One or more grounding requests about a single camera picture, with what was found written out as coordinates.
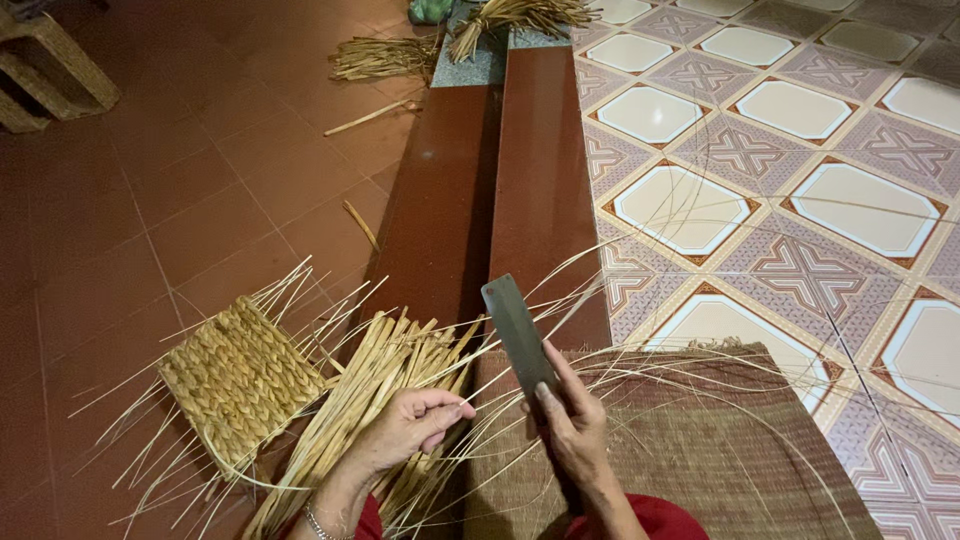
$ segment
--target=hand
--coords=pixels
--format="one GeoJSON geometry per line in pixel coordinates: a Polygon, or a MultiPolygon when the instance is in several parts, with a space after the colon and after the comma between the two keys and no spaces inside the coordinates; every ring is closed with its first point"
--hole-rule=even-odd
{"type": "Polygon", "coordinates": [[[611,475],[607,460],[607,411],[549,341],[543,342],[543,351],[557,372],[559,389],[569,404],[569,408],[565,407],[545,383],[537,385],[537,399],[550,430],[550,446],[574,483],[586,489],[611,475]]]}
{"type": "Polygon", "coordinates": [[[439,388],[403,388],[357,435],[341,458],[355,470],[382,473],[417,450],[430,454],[446,430],[476,410],[460,396],[439,388]]]}

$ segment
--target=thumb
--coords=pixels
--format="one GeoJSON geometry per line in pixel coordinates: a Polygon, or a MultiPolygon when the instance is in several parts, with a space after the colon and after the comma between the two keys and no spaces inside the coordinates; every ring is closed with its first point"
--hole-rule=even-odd
{"type": "Polygon", "coordinates": [[[546,416],[546,422],[551,431],[556,433],[573,429],[573,423],[570,422],[570,417],[566,415],[564,404],[557,399],[557,396],[553,395],[546,382],[537,383],[537,400],[540,402],[540,407],[543,408],[543,414],[546,416]]]}
{"type": "Polygon", "coordinates": [[[416,423],[417,437],[422,441],[431,435],[443,432],[463,416],[464,408],[457,404],[431,408],[416,423]]]}

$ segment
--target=person's left hand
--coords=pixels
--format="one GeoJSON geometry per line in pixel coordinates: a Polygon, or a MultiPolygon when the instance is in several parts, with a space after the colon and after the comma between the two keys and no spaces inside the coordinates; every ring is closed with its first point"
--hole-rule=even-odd
{"type": "Polygon", "coordinates": [[[464,399],[439,388],[402,388],[357,435],[343,456],[350,466],[370,474],[386,471],[415,454],[430,454],[446,430],[476,410],[464,399]]]}

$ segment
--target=person's right hand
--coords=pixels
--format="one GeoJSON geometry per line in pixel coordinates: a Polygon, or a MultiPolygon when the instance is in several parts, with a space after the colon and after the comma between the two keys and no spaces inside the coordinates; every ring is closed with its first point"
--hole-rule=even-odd
{"type": "Polygon", "coordinates": [[[564,406],[545,383],[537,385],[537,399],[550,430],[550,446],[570,479],[583,488],[605,477],[610,469],[607,411],[549,341],[543,342],[543,351],[557,372],[559,389],[569,405],[564,406]]]}

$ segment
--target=green object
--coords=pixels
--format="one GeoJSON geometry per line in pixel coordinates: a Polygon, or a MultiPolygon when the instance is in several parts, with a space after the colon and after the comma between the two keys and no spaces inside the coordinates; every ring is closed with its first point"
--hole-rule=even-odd
{"type": "Polygon", "coordinates": [[[413,0],[407,18],[413,24],[443,24],[453,9],[453,0],[413,0]]]}

